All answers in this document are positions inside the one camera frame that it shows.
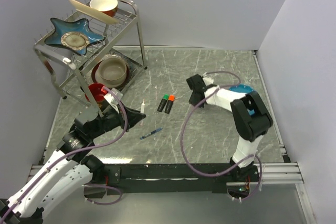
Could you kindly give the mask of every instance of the rack shelf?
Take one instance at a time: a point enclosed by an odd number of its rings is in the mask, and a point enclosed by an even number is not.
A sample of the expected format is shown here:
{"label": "rack shelf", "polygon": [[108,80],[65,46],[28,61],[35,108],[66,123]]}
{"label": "rack shelf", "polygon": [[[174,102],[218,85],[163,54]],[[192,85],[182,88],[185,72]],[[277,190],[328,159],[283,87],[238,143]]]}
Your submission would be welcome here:
{"label": "rack shelf", "polygon": [[[92,93],[89,90],[89,84],[92,83],[91,81],[91,71],[93,67],[99,63],[106,54],[115,54],[119,57],[126,60],[130,67],[131,78],[129,79],[128,83],[121,87],[120,90],[126,90],[129,85],[132,83],[134,78],[140,74],[143,69],[146,69],[146,58],[142,40],[142,31],[140,25],[140,18],[139,18],[139,10],[137,5],[130,0],[118,0],[119,2],[125,3],[130,5],[134,13],[123,10],[118,8],[118,11],[114,18],[118,21],[118,23],[109,25],[105,24],[91,16],[81,13],[80,11],[74,12],[71,16],[69,16],[65,21],[67,22],[74,22],[81,18],[86,18],[89,21],[89,27],[92,31],[97,34],[104,36],[105,40],[102,43],[91,45],[88,47],[87,53],[85,55],[77,55],[72,54],[71,57],[64,56],[61,50],[58,48],[50,47],[45,44],[45,39],[50,36],[54,30],[50,31],[48,34],[43,36],[39,41],[34,44],[34,51],[37,54],[40,61],[45,65],[47,70],[50,73],[51,82],[57,92],[61,95],[63,99],[66,99],[67,96],[70,96],[76,99],[78,102],[86,104],[86,105],[93,105],[99,112],[100,116],[102,116],[102,112],[99,109],[99,106],[95,102]],[[120,52],[112,49],[112,47],[134,26],[137,26],[138,29],[138,36],[139,36],[139,43],[141,48],[141,60],[142,62],[139,63]],[[70,74],[67,79],[62,83],[58,84],[56,81],[56,74],[49,64],[49,61],[57,62],[61,65],[64,65],[70,69]],[[76,78],[79,82],[79,85],[74,85],[72,80]],[[74,91],[73,87],[81,87],[84,93],[89,98],[90,103],[86,102],[86,100],[78,94],[78,90]]]}

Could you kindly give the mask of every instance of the green marker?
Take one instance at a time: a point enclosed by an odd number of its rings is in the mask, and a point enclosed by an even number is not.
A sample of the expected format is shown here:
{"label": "green marker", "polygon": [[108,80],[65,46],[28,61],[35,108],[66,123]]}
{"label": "green marker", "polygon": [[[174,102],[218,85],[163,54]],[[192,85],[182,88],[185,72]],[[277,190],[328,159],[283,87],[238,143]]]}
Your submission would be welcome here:
{"label": "green marker", "polygon": [[167,103],[167,100],[168,100],[168,97],[169,95],[168,94],[164,94],[160,104],[159,104],[159,107],[158,107],[158,111],[159,112],[162,112],[163,111],[163,108],[166,106],[166,103]]}

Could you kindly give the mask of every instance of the blue plate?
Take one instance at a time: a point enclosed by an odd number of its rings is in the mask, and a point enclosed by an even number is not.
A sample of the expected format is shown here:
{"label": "blue plate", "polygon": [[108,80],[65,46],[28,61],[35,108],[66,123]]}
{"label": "blue plate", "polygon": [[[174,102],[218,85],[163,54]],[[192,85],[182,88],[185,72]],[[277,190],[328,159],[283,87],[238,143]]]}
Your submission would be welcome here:
{"label": "blue plate", "polygon": [[[254,91],[254,89],[248,85],[244,85],[244,84],[239,84],[237,86],[232,86],[229,88],[229,90],[234,91],[234,92],[238,92],[238,93],[249,93]],[[248,113],[250,115],[254,114],[254,110],[248,110]]]}
{"label": "blue plate", "polygon": [[67,48],[78,55],[85,55],[87,47],[101,43],[105,37],[91,31],[86,18],[75,22],[66,22],[58,18],[51,18],[54,32],[45,39],[45,44],[52,47]]}

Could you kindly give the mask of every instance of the orange marker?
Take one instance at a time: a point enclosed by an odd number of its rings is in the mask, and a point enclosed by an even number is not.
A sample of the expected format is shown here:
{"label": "orange marker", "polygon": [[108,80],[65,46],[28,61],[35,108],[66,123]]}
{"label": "orange marker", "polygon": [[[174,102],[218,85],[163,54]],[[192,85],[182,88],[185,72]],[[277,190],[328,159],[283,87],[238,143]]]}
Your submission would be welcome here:
{"label": "orange marker", "polygon": [[174,100],[175,100],[175,96],[171,94],[171,95],[169,96],[168,101],[167,101],[167,106],[166,106],[166,109],[164,110],[164,113],[167,113],[167,114],[170,113],[170,110],[172,109]]}

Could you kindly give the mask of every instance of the red cup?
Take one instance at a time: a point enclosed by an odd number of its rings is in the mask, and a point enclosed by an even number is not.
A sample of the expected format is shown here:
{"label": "red cup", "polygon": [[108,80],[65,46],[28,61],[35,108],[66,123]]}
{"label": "red cup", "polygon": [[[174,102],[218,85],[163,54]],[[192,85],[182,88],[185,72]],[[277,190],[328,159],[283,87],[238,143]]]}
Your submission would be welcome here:
{"label": "red cup", "polygon": [[107,94],[106,90],[102,91],[103,87],[104,87],[104,85],[101,84],[101,83],[94,83],[94,84],[91,84],[89,86],[89,90],[91,91],[91,93],[92,93],[92,95],[94,97],[94,100],[97,103],[102,103],[104,101],[104,95]]}
{"label": "red cup", "polygon": [[91,0],[90,7],[114,17],[118,10],[117,0]]}

